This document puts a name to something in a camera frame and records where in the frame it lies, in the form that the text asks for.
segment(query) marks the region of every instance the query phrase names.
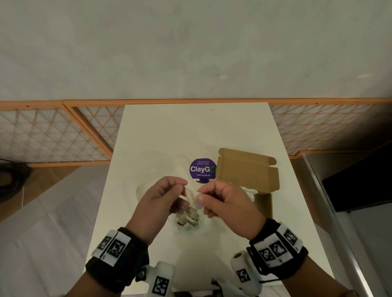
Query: tabletop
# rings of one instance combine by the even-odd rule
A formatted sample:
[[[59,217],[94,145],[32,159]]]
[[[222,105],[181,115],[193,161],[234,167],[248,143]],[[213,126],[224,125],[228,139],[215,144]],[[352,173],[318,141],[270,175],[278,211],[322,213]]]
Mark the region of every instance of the tabletop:
[[[267,103],[126,105],[88,259],[110,229],[128,222],[150,185],[164,175],[177,175],[197,189],[200,184],[191,179],[187,162],[198,158],[217,162],[222,147],[277,160],[280,189],[272,194],[273,218],[292,229],[310,257],[333,276]],[[158,261],[175,265],[174,291],[210,290],[213,277],[237,282],[230,259],[248,245],[219,218],[211,219],[204,233],[192,236],[175,235],[168,221],[149,247],[150,265]],[[124,294],[147,290],[146,283],[133,282]]]

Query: open cardboard box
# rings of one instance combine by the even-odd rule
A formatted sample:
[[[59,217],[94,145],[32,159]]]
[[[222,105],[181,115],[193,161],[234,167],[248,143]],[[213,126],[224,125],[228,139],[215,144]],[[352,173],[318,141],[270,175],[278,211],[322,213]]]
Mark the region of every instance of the open cardboard box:
[[[276,159],[228,148],[221,148],[218,153],[216,178],[255,189],[258,193],[254,203],[265,217],[272,218],[271,193],[279,190],[278,169],[271,167],[276,165]]]

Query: purple sticker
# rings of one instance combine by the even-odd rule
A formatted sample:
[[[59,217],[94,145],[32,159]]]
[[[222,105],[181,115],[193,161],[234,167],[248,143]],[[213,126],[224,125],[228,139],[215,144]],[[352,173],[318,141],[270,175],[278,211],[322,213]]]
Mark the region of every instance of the purple sticker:
[[[216,164],[211,159],[196,159],[189,167],[189,173],[198,183],[207,183],[215,178]]]

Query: box lid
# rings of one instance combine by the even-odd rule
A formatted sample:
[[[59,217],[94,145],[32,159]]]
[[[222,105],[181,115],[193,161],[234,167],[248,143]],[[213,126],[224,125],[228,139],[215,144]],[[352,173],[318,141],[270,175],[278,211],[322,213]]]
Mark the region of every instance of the box lid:
[[[269,156],[221,148],[216,178],[239,186],[255,189],[259,193],[272,193],[279,189],[276,159]]]

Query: left hand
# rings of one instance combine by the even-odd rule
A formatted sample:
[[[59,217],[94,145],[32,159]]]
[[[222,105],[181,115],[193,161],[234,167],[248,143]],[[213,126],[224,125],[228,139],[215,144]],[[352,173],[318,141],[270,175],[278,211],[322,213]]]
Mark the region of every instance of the left hand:
[[[179,177],[161,178],[144,194],[125,227],[150,245],[165,225],[168,216],[181,213],[183,208],[189,206],[188,201],[178,197],[187,183]]]

